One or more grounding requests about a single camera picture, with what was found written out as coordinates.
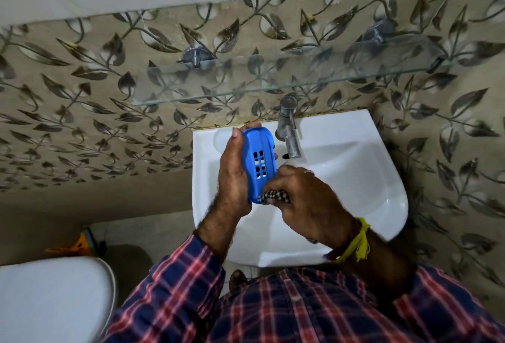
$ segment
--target toilet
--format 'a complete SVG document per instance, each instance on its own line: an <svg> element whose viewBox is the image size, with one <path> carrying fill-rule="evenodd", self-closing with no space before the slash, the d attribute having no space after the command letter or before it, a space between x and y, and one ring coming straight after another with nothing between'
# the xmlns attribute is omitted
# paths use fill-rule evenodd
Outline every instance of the toilet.
<svg viewBox="0 0 505 343"><path fill-rule="evenodd" d="M95 343L116 303L100 258L53 258L0 267L0 342Z"/></svg>

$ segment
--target white sink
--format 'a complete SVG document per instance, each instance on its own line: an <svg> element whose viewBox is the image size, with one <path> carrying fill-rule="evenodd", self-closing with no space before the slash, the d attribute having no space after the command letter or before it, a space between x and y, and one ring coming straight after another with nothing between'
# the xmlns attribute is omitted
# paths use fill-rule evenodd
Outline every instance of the white sink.
<svg viewBox="0 0 505 343"><path fill-rule="evenodd" d="M263 126L274 134L277 122ZM296 120L302 158L284 160L284 142L275 137L277 166L288 162L314 171L337 193L344 207L363 217L386 240L395 237L407 219L407 194L367 110L326 114ZM193 218L198 225L217 193L221 152L215 136L226 130L193 133ZM259 267L301 266L324 262L330 249L311 244L292 231L280 210L253 204L240 220L227 259Z"/></svg>

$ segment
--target stainless steel faucet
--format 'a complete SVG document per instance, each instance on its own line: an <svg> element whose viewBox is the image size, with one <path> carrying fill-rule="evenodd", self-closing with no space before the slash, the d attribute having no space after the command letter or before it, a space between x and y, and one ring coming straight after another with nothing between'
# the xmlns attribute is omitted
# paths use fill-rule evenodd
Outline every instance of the stainless steel faucet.
<svg viewBox="0 0 505 343"><path fill-rule="evenodd" d="M279 110L279 121L277 122L277 130L275 137L286 142L287 154L289 158L300 158L300 146L296 139L296 124L294 122L294 114L298 101L293 96L286 95L281 98L281 108Z"/></svg>

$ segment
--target blue soap dish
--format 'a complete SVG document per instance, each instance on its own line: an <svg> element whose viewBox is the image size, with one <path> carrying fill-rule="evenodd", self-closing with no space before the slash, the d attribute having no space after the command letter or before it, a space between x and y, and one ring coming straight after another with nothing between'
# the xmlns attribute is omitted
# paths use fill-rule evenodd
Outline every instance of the blue soap dish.
<svg viewBox="0 0 505 343"><path fill-rule="evenodd" d="M242 164L249 181L249 201L257 204L263 185L277 172L274 137L263 126L247 129L243 134Z"/></svg>

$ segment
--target bathroom wall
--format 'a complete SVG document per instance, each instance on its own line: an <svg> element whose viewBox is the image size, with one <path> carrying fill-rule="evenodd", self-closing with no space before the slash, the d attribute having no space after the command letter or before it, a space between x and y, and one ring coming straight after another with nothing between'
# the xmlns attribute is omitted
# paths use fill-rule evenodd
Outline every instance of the bathroom wall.
<svg viewBox="0 0 505 343"><path fill-rule="evenodd" d="M504 7L502 0L235 0L7 28L0 203L83 221L189 209L193 129L273 119L286 93L306 115L368 108L410 196L401 238L420 262L451 272L499 312ZM433 75L129 104L140 68L177 61L196 39L221 57L338 47L385 16L398 30L431 36L448 66ZM261 78L262 67L255 64L243 80ZM220 70L205 88L230 73L233 66ZM170 204L177 209L162 209Z"/></svg>

